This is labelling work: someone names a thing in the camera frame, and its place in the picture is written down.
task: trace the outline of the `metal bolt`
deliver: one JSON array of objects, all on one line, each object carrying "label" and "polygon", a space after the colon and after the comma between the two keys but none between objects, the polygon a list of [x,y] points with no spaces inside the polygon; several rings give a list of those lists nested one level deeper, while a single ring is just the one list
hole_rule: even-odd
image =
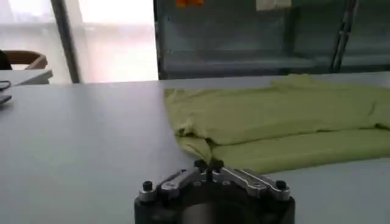
[{"label": "metal bolt", "polygon": [[281,190],[281,191],[287,190],[287,184],[286,184],[286,182],[284,182],[282,180],[277,180],[276,181],[276,188]]},{"label": "metal bolt", "polygon": [[142,190],[144,190],[146,192],[153,190],[153,183],[151,181],[145,181],[142,184]]}]

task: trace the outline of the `chair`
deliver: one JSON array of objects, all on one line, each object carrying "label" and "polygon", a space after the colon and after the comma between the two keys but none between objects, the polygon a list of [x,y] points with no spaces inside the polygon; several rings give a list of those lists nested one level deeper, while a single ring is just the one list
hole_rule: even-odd
[{"label": "chair", "polygon": [[3,51],[11,65],[28,65],[25,70],[44,69],[48,65],[46,56],[34,51]]}]

